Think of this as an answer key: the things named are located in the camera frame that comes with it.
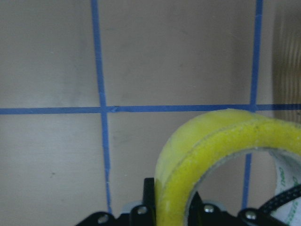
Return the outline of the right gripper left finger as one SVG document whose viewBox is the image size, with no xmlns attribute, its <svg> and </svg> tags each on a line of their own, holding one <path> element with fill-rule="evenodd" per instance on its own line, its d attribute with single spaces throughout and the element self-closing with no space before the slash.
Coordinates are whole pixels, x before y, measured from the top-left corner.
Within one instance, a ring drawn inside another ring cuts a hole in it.
<svg viewBox="0 0 301 226">
<path fill-rule="evenodd" d="M 80 221 L 79 226 L 154 226 L 155 189 L 154 178 L 145 178 L 143 182 L 143 198 L 140 204 L 114 217 L 108 212 L 95 212 Z"/>
</svg>

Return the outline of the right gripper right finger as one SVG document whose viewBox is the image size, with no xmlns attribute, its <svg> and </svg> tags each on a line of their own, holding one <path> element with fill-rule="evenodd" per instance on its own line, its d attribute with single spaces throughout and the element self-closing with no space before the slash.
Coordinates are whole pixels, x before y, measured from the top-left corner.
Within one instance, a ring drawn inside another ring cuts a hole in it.
<svg viewBox="0 0 301 226">
<path fill-rule="evenodd" d="M 191 200 L 187 220 L 188 226 L 241 226 L 241 221 L 217 205 L 203 202 L 196 192 Z"/>
</svg>

